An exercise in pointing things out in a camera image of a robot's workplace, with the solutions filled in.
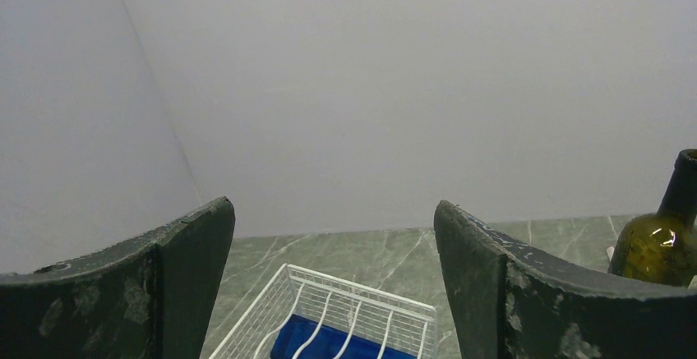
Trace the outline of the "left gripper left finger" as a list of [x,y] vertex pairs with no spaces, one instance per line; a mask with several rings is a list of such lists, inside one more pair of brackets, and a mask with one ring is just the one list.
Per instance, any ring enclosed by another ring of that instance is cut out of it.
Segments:
[[198,358],[233,240],[221,196],[103,250],[1,277],[4,358]]

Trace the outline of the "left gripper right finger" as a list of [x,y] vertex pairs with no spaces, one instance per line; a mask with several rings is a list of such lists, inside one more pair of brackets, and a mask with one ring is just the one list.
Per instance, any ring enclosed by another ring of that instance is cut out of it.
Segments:
[[443,200],[433,221],[463,358],[693,358],[696,292],[572,264]]

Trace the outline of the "dark green wine bottle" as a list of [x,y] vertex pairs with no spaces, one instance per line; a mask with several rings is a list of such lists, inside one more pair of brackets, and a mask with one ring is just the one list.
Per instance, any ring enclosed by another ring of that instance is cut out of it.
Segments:
[[696,150],[679,152],[658,210],[621,230],[607,272],[687,288],[696,275]]

